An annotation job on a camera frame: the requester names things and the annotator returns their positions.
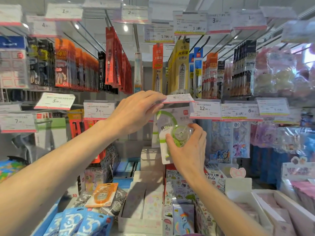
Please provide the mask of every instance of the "hand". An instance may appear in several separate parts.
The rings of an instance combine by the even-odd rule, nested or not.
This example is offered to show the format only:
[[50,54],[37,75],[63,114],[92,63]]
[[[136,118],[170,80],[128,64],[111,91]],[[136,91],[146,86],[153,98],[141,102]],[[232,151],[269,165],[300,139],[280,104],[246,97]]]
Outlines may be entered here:
[[190,184],[196,174],[204,175],[207,133],[198,124],[188,126],[193,128],[194,132],[183,147],[177,147],[170,134],[166,135],[166,143],[176,169]]
[[164,94],[152,90],[140,91],[123,99],[107,121],[118,127],[118,137],[134,133],[164,106],[155,103],[165,99]]

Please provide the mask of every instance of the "left hand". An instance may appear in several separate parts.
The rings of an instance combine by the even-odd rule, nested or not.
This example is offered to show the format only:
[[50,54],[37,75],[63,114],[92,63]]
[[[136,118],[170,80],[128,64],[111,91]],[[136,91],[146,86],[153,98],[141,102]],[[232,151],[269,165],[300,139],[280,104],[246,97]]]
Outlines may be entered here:
[[140,91],[123,99],[107,121],[118,128],[118,137],[134,133],[164,106],[156,102],[165,99],[164,94],[152,90]]

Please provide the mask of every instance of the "shelf label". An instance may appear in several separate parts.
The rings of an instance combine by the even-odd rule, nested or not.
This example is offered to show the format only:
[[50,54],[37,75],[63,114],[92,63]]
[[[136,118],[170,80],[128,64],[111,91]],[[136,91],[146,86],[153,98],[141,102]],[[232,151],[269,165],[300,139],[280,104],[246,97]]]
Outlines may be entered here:
[[33,114],[0,114],[1,133],[37,132]]
[[162,103],[189,103],[195,102],[189,93],[167,95],[167,98]]
[[301,108],[290,108],[290,114],[288,116],[276,116],[274,118],[274,122],[280,124],[300,125],[301,113],[302,113]]
[[75,98],[73,94],[43,93],[34,109],[70,110]]
[[51,21],[81,21],[83,8],[81,4],[48,3],[46,20]]
[[148,7],[138,6],[122,6],[121,11],[122,22],[126,23],[148,23],[149,11]]
[[41,16],[27,16],[27,22],[30,24],[31,37],[59,37],[57,34],[57,23],[55,21],[46,21]]
[[247,104],[247,120],[254,122],[262,122],[264,120],[263,117],[259,115],[259,109],[257,104]]
[[173,27],[165,24],[145,25],[144,40],[147,43],[175,43]]
[[8,111],[8,112],[15,112],[21,111],[21,105],[19,103],[0,103],[0,112],[1,111]]
[[83,7],[97,9],[120,9],[120,0],[85,0]]
[[314,43],[315,21],[288,21],[284,24],[281,42]]
[[231,10],[232,27],[237,30],[264,30],[267,20],[260,9]]
[[190,113],[190,118],[192,119],[221,119],[220,102],[195,101],[190,104],[193,108],[193,111]]
[[248,111],[248,106],[243,103],[221,104],[223,121],[247,121]]
[[0,4],[0,25],[21,26],[22,15],[21,5]]
[[175,35],[205,35],[207,32],[206,12],[173,11]]
[[285,98],[256,98],[262,117],[288,116],[290,114]]
[[272,6],[261,6],[264,17],[271,19],[297,19],[297,14],[292,7],[272,7]]
[[115,103],[83,103],[85,120],[107,119],[115,110]]
[[208,14],[207,20],[207,35],[230,33],[232,30],[232,19],[229,12],[224,12],[220,14]]

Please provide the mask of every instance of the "ceiling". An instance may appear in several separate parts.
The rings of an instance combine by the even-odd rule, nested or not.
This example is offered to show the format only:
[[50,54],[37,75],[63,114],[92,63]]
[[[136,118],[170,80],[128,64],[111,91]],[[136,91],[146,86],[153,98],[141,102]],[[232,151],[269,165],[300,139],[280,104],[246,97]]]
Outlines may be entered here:
[[[37,14],[44,15],[45,8],[48,3],[84,3],[85,0],[0,0],[1,4],[21,4],[23,11],[26,14]],[[153,9],[152,20],[155,21],[172,21],[172,12],[178,10],[206,10],[208,13],[220,13],[222,11],[228,11],[229,9],[257,9],[259,6],[291,6],[296,11],[298,15],[306,12],[309,9],[315,8],[315,0],[123,0],[127,5],[137,5],[137,6],[147,6]],[[103,10],[85,10],[84,19],[81,23],[86,27],[86,29],[98,40],[101,45],[106,43],[105,39],[105,13]],[[284,21],[279,20],[275,22],[275,26],[271,29],[274,31],[277,27],[280,27]],[[132,24],[127,24],[128,30],[124,30],[124,25],[122,23],[113,23],[114,28],[118,34],[118,37],[122,43],[123,49],[127,54],[129,60],[133,61],[136,44],[135,37],[133,34]],[[152,61],[152,46],[153,44],[148,44],[144,42],[143,25],[137,25],[140,51],[142,53],[142,58],[144,61]],[[69,36],[75,39],[82,46],[87,48],[93,54],[97,55],[97,51],[81,36],[79,35],[74,27],[68,23],[62,23],[62,30],[66,32]],[[14,33],[7,31],[4,28],[0,28],[0,31],[5,35],[14,35]],[[79,31],[84,34],[84,36],[99,47],[93,39],[82,29]],[[253,31],[247,30],[242,31],[236,39],[234,39],[230,45],[226,46],[222,52],[219,53],[219,57],[228,57],[232,52],[224,55],[228,50],[233,48],[235,45],[240,43],[243,39],[247,38]],[[257,38],[262,35],[264,31],[260,31],[252,36],[252,38]],[[232,38],[232,35],[228,35],[224,41],[217,47],[221,47],[222,44],[226,43]],[[218,41],[223,37],[222,34],[211,35],[211,39],[204,47],[204,55],[208,52],[211,47],[213,47]],[[188,36],[190,37],[190,45],[192,46],[200,36]],[[197,47],[203,45],[208,36],[204,36]],[[168,58],[172,52],[170,48],[174,45],[164,45],[163,61],[167,62]]]

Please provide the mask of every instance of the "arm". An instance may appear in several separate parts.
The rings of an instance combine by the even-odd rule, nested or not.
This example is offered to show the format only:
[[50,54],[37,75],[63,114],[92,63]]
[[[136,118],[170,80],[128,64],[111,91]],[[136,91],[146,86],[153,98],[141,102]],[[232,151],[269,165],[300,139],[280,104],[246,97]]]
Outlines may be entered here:
[[141,91],[123,99],[110,118],[97,122],[0,184],[0,228],[6,236],[29,236],[77,176],[110,143],[148,122],[166,99]]
[[185,146],[177,147],[171,135],[166,142],[176,169],[198,195],[226,236],[267,236],[261,225],[213,187],[203,172],[206,135],[197,124],[190,125],[194,133]]

